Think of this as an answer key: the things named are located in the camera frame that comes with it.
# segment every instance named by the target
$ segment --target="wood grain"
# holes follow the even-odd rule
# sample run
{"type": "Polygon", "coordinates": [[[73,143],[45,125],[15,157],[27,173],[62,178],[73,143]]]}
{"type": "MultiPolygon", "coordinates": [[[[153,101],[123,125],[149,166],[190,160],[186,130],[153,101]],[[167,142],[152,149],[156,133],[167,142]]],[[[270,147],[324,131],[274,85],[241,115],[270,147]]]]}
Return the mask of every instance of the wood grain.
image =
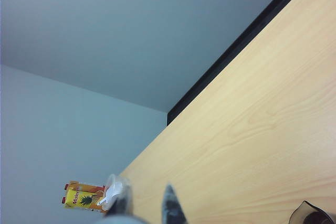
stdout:
{"type": "Polygon", "coordinates": [[[190,223],[336,213],[336,0],[292,0],[122,175],[152,223],[167,182],[190,223]]]}

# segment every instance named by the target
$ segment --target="white wall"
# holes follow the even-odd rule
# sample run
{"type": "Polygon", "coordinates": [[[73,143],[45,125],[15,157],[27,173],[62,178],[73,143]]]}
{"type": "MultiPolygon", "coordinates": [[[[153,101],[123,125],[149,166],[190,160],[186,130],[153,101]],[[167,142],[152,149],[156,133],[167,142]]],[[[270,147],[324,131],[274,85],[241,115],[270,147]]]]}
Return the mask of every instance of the white wall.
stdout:
{"type": "Polygon", "coordinates": [[[1,66],[1,223],[85,224],[64,209],[70,179],[103,184],[166,124],[166,113],[1,66]]]}

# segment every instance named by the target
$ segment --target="white plastic object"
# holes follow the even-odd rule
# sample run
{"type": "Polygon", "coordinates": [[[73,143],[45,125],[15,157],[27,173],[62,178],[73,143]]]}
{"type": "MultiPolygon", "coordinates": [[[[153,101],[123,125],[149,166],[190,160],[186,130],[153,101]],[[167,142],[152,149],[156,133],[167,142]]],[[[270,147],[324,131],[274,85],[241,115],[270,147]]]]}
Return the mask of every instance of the white plastic object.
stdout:
{"type": "Polygon", "coordinates": [[[97,206],[102,205],[103,210],[109,210],[127,184],[128,181],[125,178],[111,174],[105,186],[103,199],[97,203],[97,206]]]}

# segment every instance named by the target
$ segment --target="wooden desk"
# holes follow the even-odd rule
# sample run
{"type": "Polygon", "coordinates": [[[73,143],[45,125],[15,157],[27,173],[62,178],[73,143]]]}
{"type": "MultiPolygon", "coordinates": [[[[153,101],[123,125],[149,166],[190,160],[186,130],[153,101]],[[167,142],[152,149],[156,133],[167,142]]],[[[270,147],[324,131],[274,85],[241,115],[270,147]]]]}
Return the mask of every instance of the wooden desk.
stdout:
{"type": "Polygon", "coordinates": [[[167,182],[190,223],[336,212],[336,0],[292,0],[122,175],[153,223],[167,182]]]}

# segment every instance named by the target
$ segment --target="pineapple graphic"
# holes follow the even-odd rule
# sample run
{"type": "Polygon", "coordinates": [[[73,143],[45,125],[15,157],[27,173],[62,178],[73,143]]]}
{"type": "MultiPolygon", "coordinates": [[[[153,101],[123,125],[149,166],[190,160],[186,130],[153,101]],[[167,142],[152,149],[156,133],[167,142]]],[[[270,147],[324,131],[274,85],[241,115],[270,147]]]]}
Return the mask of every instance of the pineapple graphic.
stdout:
{"type": "Polygon", "coordinates": [[[81,197],[79,203],[84,207],[89,207],[92,203],[92,196],[86,195],[81,197]]]}

